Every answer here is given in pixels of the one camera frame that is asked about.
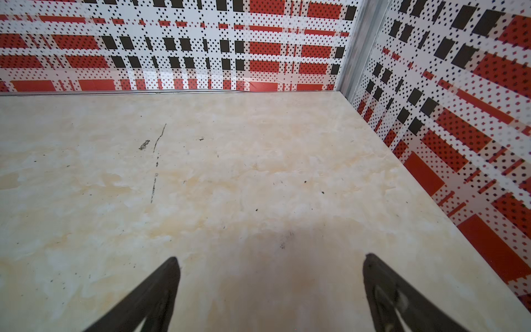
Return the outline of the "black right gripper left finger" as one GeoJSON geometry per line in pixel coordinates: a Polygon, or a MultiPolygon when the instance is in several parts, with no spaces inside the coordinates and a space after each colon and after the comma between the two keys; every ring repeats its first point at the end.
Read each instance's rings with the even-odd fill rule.
{"type": "Polygon", "coordinates": [[[87,331],[167,331],[181,279],[176,257],[170,257],[87,331]]]}

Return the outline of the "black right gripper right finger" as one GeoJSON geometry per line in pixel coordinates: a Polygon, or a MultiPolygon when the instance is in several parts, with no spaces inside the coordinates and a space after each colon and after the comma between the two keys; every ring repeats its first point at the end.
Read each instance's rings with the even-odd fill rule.
{"type": "Polygon", "coordinates": [[[366,298],[376,331],[465,331],[377,255],[363,263],[366,298]]]}

